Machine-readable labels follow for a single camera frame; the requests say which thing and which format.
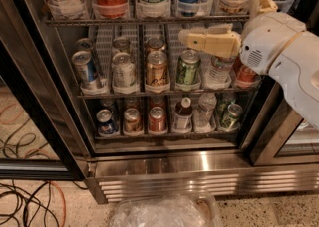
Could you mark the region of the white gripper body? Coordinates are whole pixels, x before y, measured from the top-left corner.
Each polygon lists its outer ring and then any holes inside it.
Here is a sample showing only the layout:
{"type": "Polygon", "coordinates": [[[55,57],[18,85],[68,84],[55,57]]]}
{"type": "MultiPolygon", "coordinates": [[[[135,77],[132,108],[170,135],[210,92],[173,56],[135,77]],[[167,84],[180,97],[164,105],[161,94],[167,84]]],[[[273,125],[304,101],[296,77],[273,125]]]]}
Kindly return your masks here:
{"type": "Polygon", "coordinates": [[[282,12],[269,12],[249,20],[242,32],[241,62],[258,75],[266,75],[285,44],[306,25],[282,12]]]}

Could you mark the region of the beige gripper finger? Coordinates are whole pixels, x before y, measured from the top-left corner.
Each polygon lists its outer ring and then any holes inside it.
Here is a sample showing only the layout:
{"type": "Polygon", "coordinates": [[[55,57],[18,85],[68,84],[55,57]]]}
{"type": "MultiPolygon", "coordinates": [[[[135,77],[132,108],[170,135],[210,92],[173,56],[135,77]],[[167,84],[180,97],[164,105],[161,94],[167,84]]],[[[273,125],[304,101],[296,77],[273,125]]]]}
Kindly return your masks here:
{"type": "Polygon", "coordinates": [[[241,36],[232,28],[232,24],[218,24],[208,28],[182,29],[178,38],[189,48],[230,59],[238,55],[241,47],[241,36]]]}
{"type": "Polygon", "coordinates": [[[273,0],[248,0],[249,18],[253,19],[258,15],[275,12],[278,6],[273,0]]]}

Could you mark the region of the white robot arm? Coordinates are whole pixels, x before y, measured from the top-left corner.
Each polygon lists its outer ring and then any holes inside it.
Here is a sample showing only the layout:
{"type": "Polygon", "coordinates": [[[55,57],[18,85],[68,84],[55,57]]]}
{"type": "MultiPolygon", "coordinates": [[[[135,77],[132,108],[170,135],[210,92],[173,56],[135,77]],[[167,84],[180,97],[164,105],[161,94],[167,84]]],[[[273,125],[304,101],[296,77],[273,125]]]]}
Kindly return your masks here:
{"type": "Polygon", "coordinates": [[[217,57],[238,56],[255,73],[271,77],[291,107],[319,128],[319,37],[305,23],[280,12],[273,0],[248,0],[248,10],[240,34],[221,24],[182,29],[178,38],[217,57]]]}

